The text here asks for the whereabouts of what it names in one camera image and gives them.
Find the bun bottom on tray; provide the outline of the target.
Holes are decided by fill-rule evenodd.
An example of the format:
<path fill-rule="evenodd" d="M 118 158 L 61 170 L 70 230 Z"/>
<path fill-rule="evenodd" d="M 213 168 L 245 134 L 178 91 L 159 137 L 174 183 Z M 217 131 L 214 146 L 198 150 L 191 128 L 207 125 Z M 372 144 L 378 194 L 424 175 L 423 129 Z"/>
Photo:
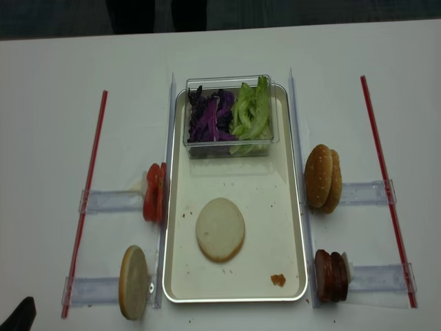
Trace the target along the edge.
<path fill-rule="evenodd" d="M 196 240 L 210 261 L 234 258 L 245 240 L 245 221 L 236 204 L 222 197 L 208 202 L 196 220 Z"/>

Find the lower right clear rail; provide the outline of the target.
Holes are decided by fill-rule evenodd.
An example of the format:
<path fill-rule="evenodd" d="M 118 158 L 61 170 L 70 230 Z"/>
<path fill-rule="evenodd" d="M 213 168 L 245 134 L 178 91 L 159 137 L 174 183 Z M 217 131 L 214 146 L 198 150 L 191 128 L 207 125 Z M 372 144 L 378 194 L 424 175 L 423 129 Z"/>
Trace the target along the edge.
<path fill-rule="evenodd" d="M 412 265 L 354 265 L 350 292 L 416 292 Z"/>

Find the orange food scrap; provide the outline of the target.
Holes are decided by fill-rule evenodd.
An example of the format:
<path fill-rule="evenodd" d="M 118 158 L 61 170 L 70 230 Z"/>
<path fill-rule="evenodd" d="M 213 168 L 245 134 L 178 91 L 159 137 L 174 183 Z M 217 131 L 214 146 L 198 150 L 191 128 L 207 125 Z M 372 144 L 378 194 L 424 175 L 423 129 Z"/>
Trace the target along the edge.
<path fill-rule="evenodd" d="M 283 287 L 286 282 L 284 274 L 273 274 L 270 276 L 270 278 L 271 282 L 279 287 Z"/>

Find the sesame bun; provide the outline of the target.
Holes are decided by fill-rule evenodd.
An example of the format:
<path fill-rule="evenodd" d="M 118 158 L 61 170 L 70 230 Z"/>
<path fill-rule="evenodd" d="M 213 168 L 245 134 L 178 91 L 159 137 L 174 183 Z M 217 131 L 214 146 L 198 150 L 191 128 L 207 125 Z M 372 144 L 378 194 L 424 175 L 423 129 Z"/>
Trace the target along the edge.
<path fill-rule="evenodd" d="M 331 150 L 317 145 L 309 154 L 304 172 L 307 200 L 313 208 L 325 204 L 331 187 L 333 159 Z"/>
<path fill-rule="evenodd" d="M 331 150 L 333 168 L 331 173 L 331 186 L 325 204 L 321 207 L 322 212 L 331 214 L 340 202 L 342 194 L 342 175 L 340 170 L 340 158 L 335 150 Z"/>

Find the rear meat patty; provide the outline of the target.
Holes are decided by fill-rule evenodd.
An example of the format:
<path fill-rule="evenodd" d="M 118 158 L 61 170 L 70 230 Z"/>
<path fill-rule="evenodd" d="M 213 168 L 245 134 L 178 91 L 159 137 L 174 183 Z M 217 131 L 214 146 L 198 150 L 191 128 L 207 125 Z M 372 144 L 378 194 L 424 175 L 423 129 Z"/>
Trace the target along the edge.
<path fill-rule="evenodd" d="M 344 259 L 339 253 L 332 252 L 331 260 L 334 273 L 334 289 L 331 300 L 333 302 L 345 301 L 347 299 L 349 281 Z"/>

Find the beige metal tray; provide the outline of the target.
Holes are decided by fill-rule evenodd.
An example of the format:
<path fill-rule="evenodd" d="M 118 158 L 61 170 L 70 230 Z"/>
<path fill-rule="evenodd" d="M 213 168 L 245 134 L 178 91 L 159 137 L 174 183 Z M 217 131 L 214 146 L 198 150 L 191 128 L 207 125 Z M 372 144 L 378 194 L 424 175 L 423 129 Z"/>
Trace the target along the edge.
<path fill-rule="evenodd" d="M 176 96 L 163 291 L 175 303 L 296 301 L 307 289 L 287 93 L 275 87 L 279 140 L 263 157 L 191 159 L 183 145 L 185 92 Z M 224 263 L 196 240 L 196 220 L 212 199 L 236 204 L 245 240 Z M 270 276 L 284 274 L 283 287 Z"/>

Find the tomato slice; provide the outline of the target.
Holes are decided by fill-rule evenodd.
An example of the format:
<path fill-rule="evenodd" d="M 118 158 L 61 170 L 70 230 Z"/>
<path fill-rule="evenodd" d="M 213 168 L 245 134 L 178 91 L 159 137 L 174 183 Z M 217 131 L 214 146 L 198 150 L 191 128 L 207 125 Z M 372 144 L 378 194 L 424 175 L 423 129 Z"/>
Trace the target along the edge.
<path fill-rule="evenodd" d="M 141 192 L 144 196 L 143 218 L 146 221 L 156 220 L 158 184 L 160 179 L 160 167 L 153 163 L 147 172 L 143 173 Z"/>
<path fill-rule="evenodd" d="M 158 195 L 156 204 L 156 222 L 160 223 L 163 220 L 163 199 L 164 199 L 164 183 L 166 175 L 166 163 L 162 162 L 158 178 Z"/>

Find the long clear rail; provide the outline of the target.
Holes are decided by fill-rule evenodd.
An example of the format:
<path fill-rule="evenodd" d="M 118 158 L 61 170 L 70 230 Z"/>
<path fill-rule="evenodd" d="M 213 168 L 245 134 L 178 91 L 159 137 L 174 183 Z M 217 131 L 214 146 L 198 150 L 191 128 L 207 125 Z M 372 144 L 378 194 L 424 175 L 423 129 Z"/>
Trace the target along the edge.
<path fill-rule="evenodd" d="M 296 84 L 294 81 L 292 68 L 289 69 L 288 83 L 289 83 L 289 96 L 291 102 L 291 124 L 294 127 L 294 131 L 292 133 L 292 139 L 294 142 L 294 149 L 295 149 L 296 179 L 298 183 L 300 217 L 302 220 L 307 271 L 309 277 L 309 287 L 311 291 L 311 305 L 313 308 L 318 308 L 320 304 L 317 295 L 316 269 L 314 265 L 314 240 L 311 237 L 309 206 L 307 203 L 307 194 L 306 194 L 305 180 L 304 180 L 304 160 L 302 156 L 302 143 L 301 143 L 301 134 L 300 134 L 300 116 L 297 106 Z"/>
<path fill-rule="evenodd" d="M 169 213 L 169 202 L 170 202 L 170 172 L 171 172 L 171 162 L 173 155 L 173 143 L 174 143 L 174 125 L 176 118 L 176 80 L 174 73 L 172 73 L 172 81 L 169 91 L 169 113 L 167 120 L 167 139 L 166 139 L 166 149 L 165 149 L 165 188 L 163 197 L 163 220 L 160 226 L 160 234 L 158 237 L 158 259 L 156 262 L 156 285 L 155 285 L 155 295 L 152 307 L 154 309 L 161 309 L 162 297 L 163 297 L 163 270 L 164 270 L 164 260 L 165 260 L 165 248 L 166 248 L 166 232 L 167 232 L 167 222 Z"/>

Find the black object table corner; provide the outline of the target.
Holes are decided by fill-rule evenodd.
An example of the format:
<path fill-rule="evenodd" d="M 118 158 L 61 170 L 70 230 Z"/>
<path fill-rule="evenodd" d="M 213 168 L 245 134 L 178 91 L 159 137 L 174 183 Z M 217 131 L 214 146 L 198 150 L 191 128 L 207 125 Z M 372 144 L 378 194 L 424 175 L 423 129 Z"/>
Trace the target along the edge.
<path fill-rule="evenodd" d="M 1 324 L 0 331 L 30 331 L 37 310 L 33 297 L 26 297 Z"/>

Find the rear sesame bun top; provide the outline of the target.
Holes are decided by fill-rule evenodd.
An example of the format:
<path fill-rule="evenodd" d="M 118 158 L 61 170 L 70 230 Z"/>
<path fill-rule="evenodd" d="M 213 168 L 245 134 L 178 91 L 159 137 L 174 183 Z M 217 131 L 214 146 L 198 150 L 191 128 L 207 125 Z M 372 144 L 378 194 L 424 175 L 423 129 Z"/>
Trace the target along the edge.
<path fill-rule="evenodd" d="M 340 158 L 335 150 L 331 150 L 333 168 L 331 173 L 331 186 L 325 204 L 321 207 L 322 212 L 331 214 L 340 202 L 342 194 L 342 175 L 340 170 Z"/>

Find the white pusher behind tomatoes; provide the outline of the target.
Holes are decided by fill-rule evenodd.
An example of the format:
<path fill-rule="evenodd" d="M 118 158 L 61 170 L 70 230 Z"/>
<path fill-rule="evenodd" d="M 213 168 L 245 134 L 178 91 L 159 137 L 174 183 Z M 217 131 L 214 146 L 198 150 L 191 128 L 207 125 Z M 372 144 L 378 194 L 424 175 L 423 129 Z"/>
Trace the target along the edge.
<path fill-rule="evenodd" d="M 142 199 L 144 199 L 147 188 L 147 171 L 143 171 L 141 178 L 130 188 L 130 190 L 135 191 Z"/>

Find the standing bun slice left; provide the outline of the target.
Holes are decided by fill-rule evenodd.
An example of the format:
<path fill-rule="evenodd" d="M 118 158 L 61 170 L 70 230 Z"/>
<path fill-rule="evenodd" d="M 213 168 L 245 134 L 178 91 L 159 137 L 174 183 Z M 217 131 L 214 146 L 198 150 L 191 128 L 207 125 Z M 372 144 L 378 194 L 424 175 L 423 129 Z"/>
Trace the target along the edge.
<path fill-rule="evenodd" d="M 119 277 L 119 307 L 128 320 L 139 320 L 149 287 L 147 263 L 140 247 L 131 245 L 123 256 Z"/>

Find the front sesame bun top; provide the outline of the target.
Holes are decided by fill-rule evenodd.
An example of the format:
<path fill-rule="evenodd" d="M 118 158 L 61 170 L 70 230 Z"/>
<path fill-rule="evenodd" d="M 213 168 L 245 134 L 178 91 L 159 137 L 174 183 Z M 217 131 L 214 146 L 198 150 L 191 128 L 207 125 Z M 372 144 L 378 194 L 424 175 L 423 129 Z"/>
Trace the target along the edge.
<path fill-rule="evenodd" d="M 331 187 L 333 159 L 331 150 L 317 145 L 309 154 L 304 172 L 307 200 L 313 208 L 325 204 Z"/>

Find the red strip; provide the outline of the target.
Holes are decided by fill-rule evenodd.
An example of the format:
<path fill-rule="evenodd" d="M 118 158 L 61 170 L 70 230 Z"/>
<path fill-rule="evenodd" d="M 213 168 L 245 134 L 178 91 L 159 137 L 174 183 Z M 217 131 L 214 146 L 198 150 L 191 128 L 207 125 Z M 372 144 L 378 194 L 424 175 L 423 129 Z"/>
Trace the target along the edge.
<path fill-rule="evenodd" d="M 90 188 L 92 185 L 94 167 L 95 167 L 95 163 L 96 163 L 96 155 L 97 155 L 97 150 L 99 147 L 99 139 L 101 136 L 101 129 L 102 129 L 103 119 L 104 119 L 104 115 L 105 115 L 107 95 L 108 95 L 108 91 L 104 90 L 103 94 L 102 94 L 102 98 L 101 98 L 99 116 L 98 116 L 97 123 L 96 123 L 94 142 L 93 142 L 93 146 L 92 146 L 92 152 L 91 152 L 90 162 L 89 162 L 89 167 L 88 167 L 88 175 L 87 175 L 87 179 L 85 182 L 85 187 L 83 189 L 83 194 L 82 194 L 82 197 L 80 200 L 80 205 L 79 205 L 79 220 L 78 220 L 78 225 L 77 225 L 77 229 L 76 229 L 76 236 L 75 236 L 74 247 L 73 247 L 73 252 L 72 252 L 70 271 L 68 274 L 68 283 L 65 287 L 67 292 L 64 296 L 65 299 L 62 303 L 62 307 L 63 307 L 62 312 L 61 312 L 62 319 L 67 319 L 68 312 L 70 309 L 70 297 L 72 294 L 72 287 L 73 287 L 74 276 L 75 276 L 75 271 L 76 271 L 76 260 L 77 260 L 77 256 L 78 256 L 78 252 L 79 252 L 79 247 L 81 244 L 83 226 L 85 223 L 85 209 L 88 204 L 88 199 L 89 199 L 89 195 L 90 195 Z"/>
<path fill-rule="evenodd" d="M 391 214 L 391 220 L 392 220 L 392 224 L 393 224 L 393 230 L 394 230 L 396 243 L 397 243 L 397 247 L 398 247 L 398 252 L 399 252 L 399 256 L 400 256 L 400 262 L 402 264 L 402 269 L 403 269 L 403 273 L 404 273 L 404 282 L 407 286 L 407 296 L 408 296 L 410 307 L 413 309 L 416 309 L 416 308 L 418 308 L 418 302 L 417 302 L 417 298 L 416 298 L 415 286 L 413 285 L 413 281 L 411 278 L 409 261 L 407 258 L 407 254 L 406 254 L 406 250 L 405 250 L 405 246 L 404 246 L 404 241 L 402 238 L 402 233 L 401 233 L 399 219 L 398 219 L 398 213 L 396 210 L 396 202 L 394 202 L 394 200 L 393 200 L 393 198 L 395 197 L 395 191 L 392 188 L 393 181 L 389 178 L 389 173 L 387 171 L 387 165 L 386 165 L 384 153 L 382 150 L 382 144 L 381 144 L 380 135 L 378 132 L 376 117 L 375 117 L 375 114 L 373 111 L 373 105 L 371 102 L 371 95 L 369 92 L 367 78 L 365 75 L 362 75 L 360 77 L 360 82 L 361 82 L 361 86 L 362 86 L 363 95 L 365 98 L 367 113 L 368 113 L 369 122 L 371 125 L 372 134 L 373 134 L 373 140 L 374 140 L 375 147 L 376 147 L 376 153 L 378 156 L 378 162 L 379 162 L 380 170 L 381 170 L 381 174 L 382 174 L 382 181 L 384 183 L 384 188 L 385 188 L 386 196 L 388 199 L 389 211 Z"/>

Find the upper left clear rail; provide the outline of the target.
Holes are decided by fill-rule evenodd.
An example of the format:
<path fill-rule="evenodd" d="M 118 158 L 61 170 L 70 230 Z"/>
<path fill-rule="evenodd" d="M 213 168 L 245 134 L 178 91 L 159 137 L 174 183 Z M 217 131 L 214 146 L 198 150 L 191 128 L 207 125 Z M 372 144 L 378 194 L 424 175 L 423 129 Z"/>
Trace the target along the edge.
<path fill-rule="evenodd" d="M 79 214 L 139 212 L 144 199 L 135 191 L 83 190 L 79 203 Z"/>

